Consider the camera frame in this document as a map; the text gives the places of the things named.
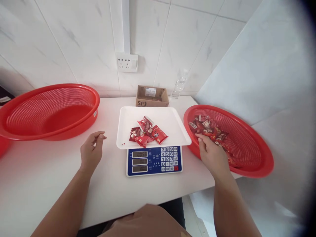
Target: wall socket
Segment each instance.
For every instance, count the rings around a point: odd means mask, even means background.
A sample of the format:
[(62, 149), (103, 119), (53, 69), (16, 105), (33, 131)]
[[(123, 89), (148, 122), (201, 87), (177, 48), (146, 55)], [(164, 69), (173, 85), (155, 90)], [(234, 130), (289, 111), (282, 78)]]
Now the wall socket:
[(121, 72), (137, 72), (138, 70), (138, 55), (116, 53), (118, 63), (118, 71)]

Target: brown clothing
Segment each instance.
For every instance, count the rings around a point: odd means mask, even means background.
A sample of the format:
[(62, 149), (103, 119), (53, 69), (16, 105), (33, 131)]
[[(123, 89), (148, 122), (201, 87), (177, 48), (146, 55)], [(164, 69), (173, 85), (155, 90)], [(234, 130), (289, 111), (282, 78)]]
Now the brown clothing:
[(116, 220), (99, 237), (187, 237), (189, 233), (162, 207), (146, 204)]

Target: person's left hand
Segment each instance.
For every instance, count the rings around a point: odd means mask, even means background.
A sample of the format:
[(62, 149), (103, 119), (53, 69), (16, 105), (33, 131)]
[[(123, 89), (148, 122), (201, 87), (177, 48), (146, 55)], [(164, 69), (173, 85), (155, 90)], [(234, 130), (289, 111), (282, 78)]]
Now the person's left hand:
[(103, 131), (91, 134), (86, 142), (81, 146), (81, 166), (80, 170), (92, 175), (102, 157), (103, 140), (106, 137)]

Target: white countertop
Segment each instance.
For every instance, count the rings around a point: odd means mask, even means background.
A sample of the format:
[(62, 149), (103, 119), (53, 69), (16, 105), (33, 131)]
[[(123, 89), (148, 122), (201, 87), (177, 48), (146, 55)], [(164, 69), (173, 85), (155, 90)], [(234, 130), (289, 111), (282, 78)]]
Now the white countertop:
[[(190, 96), (170, 101), (181, 119), (197, 104)], [(161, 204), (213, 187), (214, 179), (186, 147), (183, 172), (141, 177), (126, 176), (126, 150), (116, 146), (119, 111), (135, 98), (102, 98), (96, 122), (83, 134), (60, 142), (14, 142), (0, 159), (0, 233), (30, 236), (78, 170), (80, 146), (92, 132), (108, 137), (91, 179), (81, 228), (133, 213), (146, 203)]]

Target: white wall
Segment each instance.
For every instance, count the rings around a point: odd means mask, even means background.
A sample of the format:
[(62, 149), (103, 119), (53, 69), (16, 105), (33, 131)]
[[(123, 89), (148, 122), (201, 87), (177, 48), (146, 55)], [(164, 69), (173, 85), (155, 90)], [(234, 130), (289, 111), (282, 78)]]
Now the white wall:
[[(275, 161), (266, 178), (237, 180), (263, 236), (296, 236), (313, 181), (314, 41), (300, 7), (264, 0), (196, 99), (247, 121)], [(214, 189), (190, 195), (214, 236)]]
[(138, 73), (117, 71), (122, 52), (118, 0), (0, 0), (0, 85), (19, 95), (83, 83), (102, 97), (135, 96), (138, 84), (195, 95), (262, 0), (130, 0), (131, 53)]

